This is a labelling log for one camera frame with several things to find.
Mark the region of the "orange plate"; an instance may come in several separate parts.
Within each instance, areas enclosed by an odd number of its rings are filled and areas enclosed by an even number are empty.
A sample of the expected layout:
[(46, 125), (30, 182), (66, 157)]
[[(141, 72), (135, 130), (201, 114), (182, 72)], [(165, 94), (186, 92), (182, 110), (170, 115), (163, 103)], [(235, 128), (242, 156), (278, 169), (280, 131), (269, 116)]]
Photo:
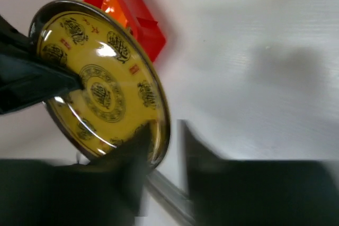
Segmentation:
[(109, 14), (113, 19), (118, 21), (125, 29), (133, 34), (129, 21), (127, 20), (118, 0), (103, 0), (101, 10)]

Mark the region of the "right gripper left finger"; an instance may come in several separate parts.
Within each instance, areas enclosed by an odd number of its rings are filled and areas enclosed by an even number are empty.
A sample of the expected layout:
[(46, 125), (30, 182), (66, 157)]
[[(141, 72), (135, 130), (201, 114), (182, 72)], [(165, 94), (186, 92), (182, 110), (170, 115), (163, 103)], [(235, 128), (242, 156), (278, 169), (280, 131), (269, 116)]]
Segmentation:
[(1, 225), (134, 225), (150, 143), (145, 124), (86, 165), (1, 160)]

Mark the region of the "yellow brown patterned plate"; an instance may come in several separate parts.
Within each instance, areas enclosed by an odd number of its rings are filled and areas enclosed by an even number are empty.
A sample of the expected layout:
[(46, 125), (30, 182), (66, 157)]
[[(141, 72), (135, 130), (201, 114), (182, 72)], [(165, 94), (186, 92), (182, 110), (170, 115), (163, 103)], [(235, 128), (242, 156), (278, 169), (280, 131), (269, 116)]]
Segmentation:
[(29, 29), (37, 55), (76, 73), (83, 88), (44, 102), (64, 136), (88, 159), (151, 128), (148, 160), (166, 155), (171, 118), (154, 66), (127, 29), (101, 9), (57, 0), (40, 8)]

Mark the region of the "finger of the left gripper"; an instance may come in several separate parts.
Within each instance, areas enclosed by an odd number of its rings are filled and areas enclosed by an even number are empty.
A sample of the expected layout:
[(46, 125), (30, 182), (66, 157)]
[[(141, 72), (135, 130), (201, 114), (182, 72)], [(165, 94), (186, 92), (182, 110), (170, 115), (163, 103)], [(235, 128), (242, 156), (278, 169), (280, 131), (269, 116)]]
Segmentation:
[(30, 38), (1, 17), (1, 115), (78, 89), (77, 74), (39, 58)]

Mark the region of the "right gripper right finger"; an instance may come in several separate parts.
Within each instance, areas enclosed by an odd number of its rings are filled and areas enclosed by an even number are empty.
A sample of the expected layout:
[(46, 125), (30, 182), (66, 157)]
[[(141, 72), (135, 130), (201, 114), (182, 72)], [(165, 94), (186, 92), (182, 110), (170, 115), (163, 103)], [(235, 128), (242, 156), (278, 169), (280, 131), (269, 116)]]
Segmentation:
[(338, 225), (338, 185), (322, 161), (221, 158), (180, 126), (194, 225)]

